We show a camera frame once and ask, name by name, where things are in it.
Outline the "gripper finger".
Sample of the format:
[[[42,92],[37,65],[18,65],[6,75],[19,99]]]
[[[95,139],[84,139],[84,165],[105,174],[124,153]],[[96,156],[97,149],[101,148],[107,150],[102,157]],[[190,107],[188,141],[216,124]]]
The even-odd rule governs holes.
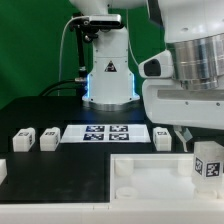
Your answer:
[[[191,132],[187,127],[175,125],[173,127],[176,136],[182,142],[183,149],[187,152],[187,143],[193,138]]]

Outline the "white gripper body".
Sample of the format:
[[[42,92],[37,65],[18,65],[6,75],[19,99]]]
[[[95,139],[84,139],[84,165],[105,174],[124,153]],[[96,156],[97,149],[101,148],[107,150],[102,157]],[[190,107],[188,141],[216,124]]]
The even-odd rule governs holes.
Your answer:
[[[224,90],[183,90],[173,80],[146,79],[147,117],[158,124],[224,130]]]

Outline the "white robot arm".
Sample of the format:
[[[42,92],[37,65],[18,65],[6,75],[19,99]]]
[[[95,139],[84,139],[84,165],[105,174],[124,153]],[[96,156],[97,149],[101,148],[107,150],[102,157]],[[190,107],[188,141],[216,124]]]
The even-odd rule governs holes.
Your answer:
[[[142,100],[153,123],[224,129],[224,0],[69,0],[93,40],[85,104],[97,109]],[[138,65],[136,95],[127,65],[128,30],[112,9],[145,6],[165,31],[165,50]]]

